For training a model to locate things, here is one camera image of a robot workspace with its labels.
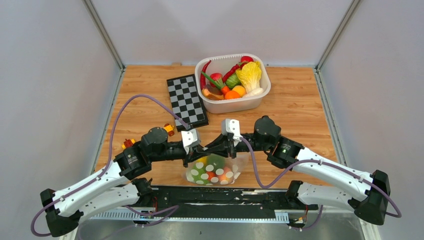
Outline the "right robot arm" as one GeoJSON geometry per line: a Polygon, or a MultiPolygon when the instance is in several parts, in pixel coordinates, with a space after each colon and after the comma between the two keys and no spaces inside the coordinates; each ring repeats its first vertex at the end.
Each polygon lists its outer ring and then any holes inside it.
{"type": "Polygon", "coordinates": [[[391,189],[387,173],[356,170],[320,156],[284,137],[281,128],[266,115],[256,120],[252,133],[241,133],[238,120],[223,120],[221,134],[205,149],[231,158],[240,152],[262,151],[267,160],[284,173],[303,173],[331,184],[328,187],[292,181],[285,195],[286,204],[292,209],[303,204],[333,206],[352,211],[375,225],[382,225],[389,215],[391,189]]]}

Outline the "light green leaf vegetable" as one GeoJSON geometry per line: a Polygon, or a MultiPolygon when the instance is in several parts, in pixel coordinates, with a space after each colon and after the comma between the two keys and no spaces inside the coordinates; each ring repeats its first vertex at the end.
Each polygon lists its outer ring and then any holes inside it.
{"type": "Polygon", "coordinates": [[[209,180],[210,174],[207,171],[192,169],[191,175],[193,177],[193,182],[198,185],[207,185],[211,183],[209,180]]]}

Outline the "clear dotted zip bag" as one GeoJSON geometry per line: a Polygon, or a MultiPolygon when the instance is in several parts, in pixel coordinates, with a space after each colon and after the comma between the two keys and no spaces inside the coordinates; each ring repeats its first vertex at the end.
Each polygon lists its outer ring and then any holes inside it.
{"type": "Polygon", "coordinates": [[[247,153],[240,153],[236,158],[211,154],[189,163],[181,176],[189,183],[200,186],[230,185],[239,178],[249,160],[247,153]]]}

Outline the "dark green lime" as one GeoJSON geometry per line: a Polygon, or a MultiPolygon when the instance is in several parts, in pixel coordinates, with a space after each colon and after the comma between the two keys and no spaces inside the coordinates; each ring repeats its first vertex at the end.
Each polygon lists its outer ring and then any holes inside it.
{"type": "Polygon", "coordinates": [[[216,171],[217,169],[223,169],[226,165],[226,159],[222,156],[211,154],[207,158],[205,169],[208,172],[216,171]]]}

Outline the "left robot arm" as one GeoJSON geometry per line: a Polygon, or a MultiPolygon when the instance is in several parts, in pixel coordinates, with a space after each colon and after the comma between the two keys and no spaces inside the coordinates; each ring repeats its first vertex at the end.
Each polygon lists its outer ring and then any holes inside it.
{"type": "Polygon", "coordinates": [[[125,143],[122,153],[99,171],[62,190],[42,191],[49,235],[66,235],[92,216],[120,206],[149,206],[151,181],[140,176],[151,171],[153,162],[183,160],[187,166],[198,158],[198,131],[182,131],[181,136],[181,141],[169,142],[166,130],[154,127],[141,140],[125,143]]]}

